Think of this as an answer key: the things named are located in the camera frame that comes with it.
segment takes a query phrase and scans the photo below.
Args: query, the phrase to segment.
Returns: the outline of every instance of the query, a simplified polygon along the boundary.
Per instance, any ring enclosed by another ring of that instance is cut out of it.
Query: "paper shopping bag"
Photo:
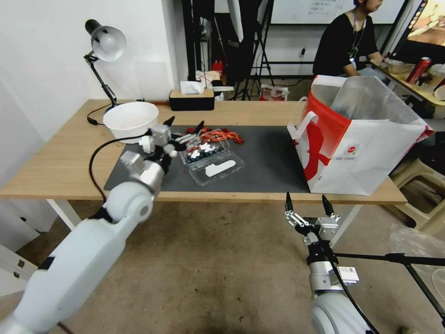
[[[290,123],[313,193],[371,195],[418,140],[432,133],[373,77],[317,76],[301,124]]]

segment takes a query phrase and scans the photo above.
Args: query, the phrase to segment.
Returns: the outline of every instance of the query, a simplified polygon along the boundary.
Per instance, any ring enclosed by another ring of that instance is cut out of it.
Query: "red can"
[[[431,64],[431,59],[428,57],[422,57],[422,59],[417,63],[414,70],[408,76],[407,83],[416,84],[422,74],[428,69]]]

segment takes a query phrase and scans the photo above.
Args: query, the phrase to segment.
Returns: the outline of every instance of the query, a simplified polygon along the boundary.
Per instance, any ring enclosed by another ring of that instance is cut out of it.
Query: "lamp arm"
[[[96,76],[97,80],[99,80],[103,91],[105,92],[105,94],[107,94],[108,98],[111,101],[111,104],[113,105],[113,107],[117,106],[117,97],[114,94],[114,92],[111,90],[111,88],[104,83],[104,81],[102,80],[101,76],[99,75],[99,73],[97,72],[96,68],[94,67],[94,63],[99,60],[98,57],[93,56],[93,52],[90,52],[89,54],[85,55],[83,57],[86,62],[89,64],[89,66],[91,67],[91,70],[93,71],[94,75]]]

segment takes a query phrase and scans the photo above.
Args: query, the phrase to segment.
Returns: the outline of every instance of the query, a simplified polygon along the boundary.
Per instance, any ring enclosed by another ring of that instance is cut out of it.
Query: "screen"
[[[407,40],[445,46],[445,0],[423,2],[409,29]]]

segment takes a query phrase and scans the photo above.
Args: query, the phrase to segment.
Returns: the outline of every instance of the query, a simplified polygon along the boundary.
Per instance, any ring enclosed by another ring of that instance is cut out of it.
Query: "desk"
[[[87,101],[67,123],[31,158],[28,163],[2,188],[0,197],[46,199],[70,229],[80,222],[79,216],[68,203],[69,199],[101,200],[88,173],[88,162],[93,151],[113,136],[104,126],[94,126],[86,121],[89,111],[107,104],[107,100]],[[159,121],[175,115],[176,125],[276,125],[286,126],[290,120],[299,124],[304,103],[264,101],[215,102],[213,111],[173,112],[168,105],[158,105]],[[104,148],[94,162],[94,175],[99,185],[104,185],[114,167],[124,144],[116,143]],[[387,178],[371,196],[329,195],[335,204],[397,205],[406,203],[399,189]],[[256,202],[284,204],[284,193],[206,193],[161,192],[159,201],[184,202]],[[294,202],[321,203],[320,194],[293,193]],[[352,220],[354,214],[345,220]]]
[[[413,85],[406,82],[406,79],[409,76],[409,73],[401,73],[401,74],[394,74],[388,72],[388,70],[380,65],[378,62],[371,60],[371,63],[373,65],[373,68],[381,72],[384,76],[386,76],[388,79],[391,80],[391,84],[398,84],[400,87],[404,88],[408,91],[411,95],[413,95],[415,98],[417,98],[420,101],[427,100],[429,103],[435,105],[435,106],[445,106],[445,101],[441,101],[436,99],[434,94],[430,90],[425,90],[422,87],[418,85]]]

